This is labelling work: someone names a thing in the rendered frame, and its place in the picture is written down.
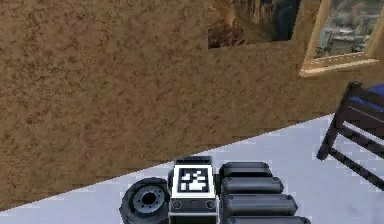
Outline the beige framed window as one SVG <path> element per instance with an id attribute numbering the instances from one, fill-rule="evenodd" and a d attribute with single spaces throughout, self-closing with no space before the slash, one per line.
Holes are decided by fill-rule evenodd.
<path id="1" fill-rule="evenodd" d="M 379 62 L 384 41 L 384 0 L 322 0 L 301 77 Z"/>

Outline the brown frameless wall picture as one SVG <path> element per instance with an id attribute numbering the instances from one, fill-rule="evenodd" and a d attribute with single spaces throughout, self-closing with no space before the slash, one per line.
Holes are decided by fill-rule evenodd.
<path id="1" fill-rule="evenodd" d="M 209 49 L 289 41 L 301 0 L 209 0 Z"/>

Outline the dark wooden bed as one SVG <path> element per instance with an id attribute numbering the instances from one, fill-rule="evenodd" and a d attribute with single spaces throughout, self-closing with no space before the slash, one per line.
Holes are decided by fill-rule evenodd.
<path id="1" fill-rule="evenodd" d="M 363 88 L 359 81 L 350 81 L 317 153 L 319 160 L 329 155 L 350 168 L 372 185 L 384 191 L 384 180 L 358 165 L 333 147 L 338 134 L 384 159 L 384 145 L 347 127 L 345 122 L 384 140 L 384 93 Z"/>

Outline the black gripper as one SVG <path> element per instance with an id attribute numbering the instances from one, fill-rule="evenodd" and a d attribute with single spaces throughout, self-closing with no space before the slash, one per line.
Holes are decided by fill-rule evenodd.
<path id="1" fill-rule="evenodd" d="M 124 194 L 119 212 L 123 224 L 167 224 L 170 194 L 167 181 L 144 178 Z"/>

